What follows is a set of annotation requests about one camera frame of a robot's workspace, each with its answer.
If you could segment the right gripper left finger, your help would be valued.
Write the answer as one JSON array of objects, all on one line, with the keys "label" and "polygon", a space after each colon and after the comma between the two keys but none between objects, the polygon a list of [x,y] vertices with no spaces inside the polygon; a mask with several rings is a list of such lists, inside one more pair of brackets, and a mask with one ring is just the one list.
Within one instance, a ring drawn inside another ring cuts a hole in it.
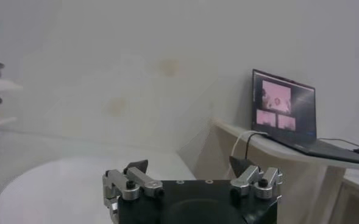
[{"label": "right gripper left finger", "polygon": [[161,199],[163,183],[146,174],[148,160],[129,163],[122,172],[106,170],[102,176],[104,205],[110,218],[118,220],[118,200],[135,201],[144,194],[147,197]]}]

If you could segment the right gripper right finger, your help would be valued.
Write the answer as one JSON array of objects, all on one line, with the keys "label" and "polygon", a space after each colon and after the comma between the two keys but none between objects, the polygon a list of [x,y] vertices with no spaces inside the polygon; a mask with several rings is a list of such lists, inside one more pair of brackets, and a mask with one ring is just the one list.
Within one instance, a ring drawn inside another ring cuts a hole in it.
[{"label": "right gripper right finger", "polygon": [[259,200],[280,200],[283,173],[278,168],[269,167],[263,171],[252,162],[234,156],[229,156],[229,162],[236,176],[230,181],[230,186],[240,197],[252,192]]}]

